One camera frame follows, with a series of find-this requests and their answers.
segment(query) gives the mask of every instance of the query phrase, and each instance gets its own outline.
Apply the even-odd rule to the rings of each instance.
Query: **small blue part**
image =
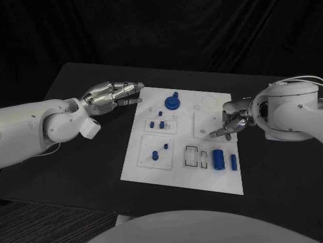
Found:
[[[153,151],[153,160],[159,159],[157,151]]]
[[[223,170],[225,169],[223,151],[216,149],[216,150],[212,151],[212,155],[213,155],[215,170]]]
[[[232,160],[232,170],[236,171],[238,167],[236,167],[236,156],[235,156],[235,154],[231,155],[231,160]]]
[[[174,110],[179,108],[180,105],[180,101],[177,98],[177,92],[173,93],[171,97],[167,97],[167,99],[164,100],[164,106],[169,110]]]

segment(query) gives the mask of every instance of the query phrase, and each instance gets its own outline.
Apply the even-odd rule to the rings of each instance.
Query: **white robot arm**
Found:
[[[0,168],[39,155],[53,144],[81,135],[92,139],[99,124],[91,116],[114,107],[141,102],[124,97],[137,93],[141,83],[102,83],[81,99],[46,100],[0,109]]]
[[[225,136],[231,140],[231,133],[257,125],[264,129],[267,139],[303,141],[314,137],[323,143],[323,99],[317,98],[320,84],[298,78],[271,84],[254,99],[225,103],[222,128],[209,136]]]

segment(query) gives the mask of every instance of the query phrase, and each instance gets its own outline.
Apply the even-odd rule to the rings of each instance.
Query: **white board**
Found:
[[[180,106],[176,110],[169,110],[164,100],[174,92],[179,94]],[[121,180],[244,195],[236,135],[231,142],[223,137],[208,137],[210,130],[222,127],[222,105],[231,101],[231,95],[146,87],[140,98],[143,102],[135,109]],[[150,121],[154,121],[154,130],[150,128]],[[171,132],[169,129],[159,129],[159,121],[173,124]],[[170,138],[173,141],[166,151],[163,140]],[[186,154],[186,146],[196,147],[197,152],[190,149],[190,154]],[[215,149],[223,150],[225,170],[213,169]],[[159,159],[154,161],[151,153],[156,150]],[[232,154],[236,155],[238,171],[232,171],[231,167]]]

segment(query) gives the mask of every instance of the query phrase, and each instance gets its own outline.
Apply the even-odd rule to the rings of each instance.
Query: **robotic hand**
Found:
[[[254,99],[242,99],[223,104],[222,128],[212,138],[238,133],[246,126],[261,127],[265,138],[278,141],[303,141],[317,138],[323,143],[323,99],[317,98],[321,84],[300,76],[277,81],[259,92]]]
[[[141,102],[128,99],[143,83],[102,83],[84,96],[68,100],[46,100],[0,109],[0,168],[37,156],[53,144],[81,135],[92,139],[99,124],[92,116],[117,106]]]

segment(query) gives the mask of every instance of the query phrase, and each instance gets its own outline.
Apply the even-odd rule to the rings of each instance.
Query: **black table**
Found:
[[[92,64],[66,64],[45,99],[81,97],[95,84],[143,82],[148,87],[255,96],[277,77]],[[235,213],[323,239],[323,145],[265,140],[259,128],[238,134],[244,196],[120,180],[135,105],[95,117],[94,140],[81,135],[59,151],[3,169],[0,198],[141,216],[173,210]]]

